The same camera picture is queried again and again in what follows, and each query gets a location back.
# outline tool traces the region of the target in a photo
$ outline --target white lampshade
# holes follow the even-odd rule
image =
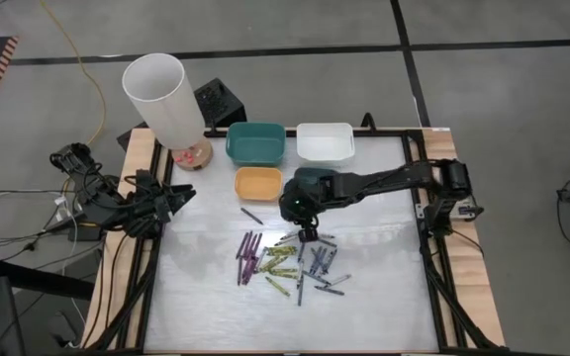
[[[123,88],[165,147],[186,149],[203,138],[204,117],[179,59],[164,53],[136,59],[125,69]]]

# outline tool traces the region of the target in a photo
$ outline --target gray floor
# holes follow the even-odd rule
[[[390,4],[381,0],[49,3],[86,55],[399,41]],[[570,39],[570,2],[401,5],[413,44]],[[34,0],[0,7],[0,35],[21,36],[18,58],[71,56]],[[570,47],[414,56],[431,123],[452,128],[487,209],[477,224],[508,345],[570,355],[570,245],[555,218],[555,190],[570,177]],[[398,52],[185,64],[195,87],[220,77],[254,121],[357,125],[368,111],[378,126],[419,124]],[[120,85],[125,63],[88,67],[108,101],[106,130],[94,144],[94,156],[115,174],[124,153],[114,138],[140,118]],[[48,155],[88,138],[99,115],[99,101],[77,66],[11,67],[0,87],[0,188],[60,187],[63,177]],[[18,144],[11,147],[13,141]],[[0,237],[36,231],[52,200],[1,198]],[[564,208],[564,222],[570,233],[570,206]],[[0,258],[19,248],[1,248]],[[37,266],[70,248],[63,237],[47,238],[38,251],[13,261]]]

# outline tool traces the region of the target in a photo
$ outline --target teal bowl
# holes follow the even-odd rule
[[[234,123],[226,136],[226,153],[239,166],[278,165],[285,152],[285,128],[268,123]]]

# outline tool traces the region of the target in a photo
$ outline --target small black box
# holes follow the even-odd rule
[[[195,90],[195,99],[209,128],[228,128],[247,121],[243,103],[219,78]]]

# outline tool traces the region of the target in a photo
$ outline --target yellow bowl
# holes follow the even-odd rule
[[[275,201],[282,184],[283,174],[276,168],[242,167],[237,171],[235,191],[241,199]]]

